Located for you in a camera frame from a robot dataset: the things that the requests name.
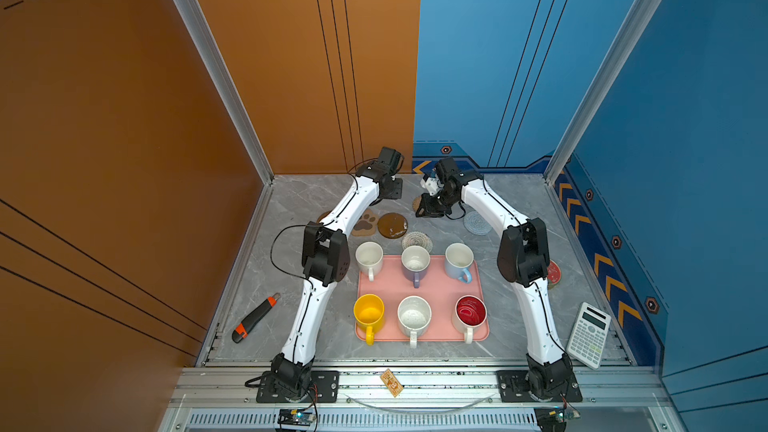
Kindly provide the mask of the light blue woven coaster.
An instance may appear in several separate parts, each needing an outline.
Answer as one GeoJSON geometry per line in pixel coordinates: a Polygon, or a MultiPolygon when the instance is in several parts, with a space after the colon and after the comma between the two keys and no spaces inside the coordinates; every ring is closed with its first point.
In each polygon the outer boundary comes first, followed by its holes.
{"type": "Polygon", "coordinates": [[[463,219],[463,224],[473,235],[485,236],[493,230],[493,227],[477,211],[468,212],[463,219]]]}

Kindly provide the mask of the dark brown round coaster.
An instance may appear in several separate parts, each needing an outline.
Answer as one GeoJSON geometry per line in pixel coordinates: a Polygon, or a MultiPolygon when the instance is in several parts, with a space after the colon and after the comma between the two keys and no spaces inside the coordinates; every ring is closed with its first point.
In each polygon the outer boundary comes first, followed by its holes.
{"type": "Polygon", "coordinates": [[[391,212],[379,218],[377,227],[383,237],[397,239],[407,233],[408,221],[404,215],[391,212]]]}

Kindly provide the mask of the cork paw print coaster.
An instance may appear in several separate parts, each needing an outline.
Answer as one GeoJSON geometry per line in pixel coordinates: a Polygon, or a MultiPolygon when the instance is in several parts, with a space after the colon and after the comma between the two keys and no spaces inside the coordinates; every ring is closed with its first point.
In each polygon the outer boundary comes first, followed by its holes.
{"type": "Polygon", "coordinates": [[[379,216],[370,208],[366,209],[360,219],[352,228],[351,235],[355,237],[369,237],[377,232],[379,216]]]}

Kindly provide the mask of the multicolour woven round coaster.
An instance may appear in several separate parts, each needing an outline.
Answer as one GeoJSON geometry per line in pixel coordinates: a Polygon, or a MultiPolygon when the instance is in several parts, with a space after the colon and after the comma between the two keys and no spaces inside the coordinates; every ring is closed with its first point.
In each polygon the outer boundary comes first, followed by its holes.
{"type": "Polygon", "coordinates": [[[423,232],[413,231],[405,234],[401,240],[402,249],[418,246],[431,253],[434,247],[433,241],[423,232]]]}

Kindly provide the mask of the light blue mug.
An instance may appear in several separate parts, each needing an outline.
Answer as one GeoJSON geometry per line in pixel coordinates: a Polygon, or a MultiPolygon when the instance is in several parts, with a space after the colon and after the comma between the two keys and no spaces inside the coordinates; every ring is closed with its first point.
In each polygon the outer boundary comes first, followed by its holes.
{"type": "Polygon", "coordinates": [[[450,278],[470,284],[473,280],[470,268],[474,263],[474,253],[463,243],[449,245],[444,254],[444,271],[450,278]]]}

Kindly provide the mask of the cream white mug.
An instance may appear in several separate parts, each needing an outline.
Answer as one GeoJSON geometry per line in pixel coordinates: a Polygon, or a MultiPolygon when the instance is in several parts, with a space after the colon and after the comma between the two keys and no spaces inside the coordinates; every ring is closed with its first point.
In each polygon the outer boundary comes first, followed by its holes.
{"type": "Polygon", "coordinates": [[[373,241],[362,243],[355,251],[359,272],[370,282],[373,282],[381,271],[383,258],[383,248],[373,241]]]}

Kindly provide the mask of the light round wooden coaster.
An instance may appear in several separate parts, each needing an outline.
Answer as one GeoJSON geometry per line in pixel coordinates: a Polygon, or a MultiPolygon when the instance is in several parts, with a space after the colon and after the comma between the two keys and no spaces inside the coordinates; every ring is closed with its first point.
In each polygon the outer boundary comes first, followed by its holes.
{"type": "Polygon", "coordinates": [[[318,219],[316,220],[317,223],[323,223],[323,220],[331,213],[331,211],[323,212],[318,219]]]}

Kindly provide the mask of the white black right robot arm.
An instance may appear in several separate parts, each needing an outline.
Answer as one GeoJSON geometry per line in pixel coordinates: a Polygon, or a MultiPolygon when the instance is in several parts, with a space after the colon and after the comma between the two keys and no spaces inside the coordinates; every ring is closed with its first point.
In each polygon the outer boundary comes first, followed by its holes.
{"type": "Polygon", "coordinates": [[[499,235],[497,267],[512,284],[522,313],[531,396],[540,401],[582,401],[573,362],[559,339],[548,298],[550,253],[544,221],[514,209],[481,173],[460,169],[451,157],[439,160],[434,171],[423,176],[422,187],[425,192],[418,217],[443,217],[460,203],[478,212],[499,235]]]}

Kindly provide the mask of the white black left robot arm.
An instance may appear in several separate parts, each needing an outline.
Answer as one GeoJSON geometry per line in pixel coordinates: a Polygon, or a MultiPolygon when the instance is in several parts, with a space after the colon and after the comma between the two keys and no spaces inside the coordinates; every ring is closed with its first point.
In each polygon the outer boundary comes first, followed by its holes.
{"type": "Polygon", "coordinates": [[[360,164],[349,190],[323,220],[302,226],[301,299],[287,340],[264,375],[273,390],[290,400],[302,399],[311,390],[320,325],[351,263],[348,236],[374,202],[402,196],[402,179],[397,176],[402,161],[400,152],[382,148],[376,158],[360,164]]]}

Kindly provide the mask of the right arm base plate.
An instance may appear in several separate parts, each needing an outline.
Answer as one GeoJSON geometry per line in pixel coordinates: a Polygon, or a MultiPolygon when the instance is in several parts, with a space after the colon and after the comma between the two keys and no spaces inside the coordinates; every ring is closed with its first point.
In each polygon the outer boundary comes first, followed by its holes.
{"type": "Polygon", "coordinates": [[[496,379],[504,403],[580,403],[583,395],[576,376],[570,372],[553,381],[535,370],[499,370],[496,379]]]}

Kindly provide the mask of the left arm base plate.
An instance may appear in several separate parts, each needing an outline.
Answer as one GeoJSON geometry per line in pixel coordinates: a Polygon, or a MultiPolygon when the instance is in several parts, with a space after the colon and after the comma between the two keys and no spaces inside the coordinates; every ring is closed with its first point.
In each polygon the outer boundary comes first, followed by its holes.
{"type": "Polygon", "coordinates": [[[300,379],[283,379],[265,372],[256,393],[257,403],[335,403],[339,392],[340,374],[337,370],[312,370],[300,379]]]}

